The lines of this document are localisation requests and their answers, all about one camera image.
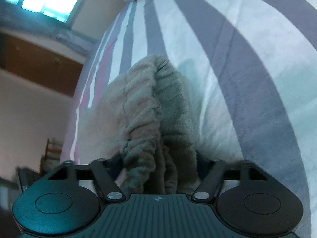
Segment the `small wooden chair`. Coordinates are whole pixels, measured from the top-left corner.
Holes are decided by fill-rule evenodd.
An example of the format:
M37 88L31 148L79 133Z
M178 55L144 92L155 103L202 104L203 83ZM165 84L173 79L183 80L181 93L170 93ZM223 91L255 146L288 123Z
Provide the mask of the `small wooden chair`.
M55 139L47 139L45 153L41 156L39 173L41 176L46 175L60 163L62 154L62 143Z

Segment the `left grey-blue curtain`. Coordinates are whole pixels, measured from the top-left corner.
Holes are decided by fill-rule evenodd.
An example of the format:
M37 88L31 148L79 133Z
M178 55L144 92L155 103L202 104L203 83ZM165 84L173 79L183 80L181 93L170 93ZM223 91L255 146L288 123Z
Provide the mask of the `left grey-blue curtain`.
M97 43L97 40L72 30L63 22L5 1L1 1L1 27L49 38L83 56L87 56Z

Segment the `brown wooden door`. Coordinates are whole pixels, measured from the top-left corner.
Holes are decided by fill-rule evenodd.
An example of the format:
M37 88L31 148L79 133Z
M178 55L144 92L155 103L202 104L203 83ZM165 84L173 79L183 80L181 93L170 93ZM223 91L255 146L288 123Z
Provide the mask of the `brown wooden door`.
M1 34L1 68L72 97L83 64L38 45Z

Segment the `striped bed sheet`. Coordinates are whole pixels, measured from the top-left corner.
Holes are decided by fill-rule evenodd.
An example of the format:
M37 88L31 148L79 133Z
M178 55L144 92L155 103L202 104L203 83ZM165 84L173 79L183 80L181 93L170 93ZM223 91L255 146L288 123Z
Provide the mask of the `striped bed sheet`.
M316 0L137 0L83 66L62 160L83 111L120 73L165 55L185 78L198 150L258 164L301 200L300 237L316 237Z

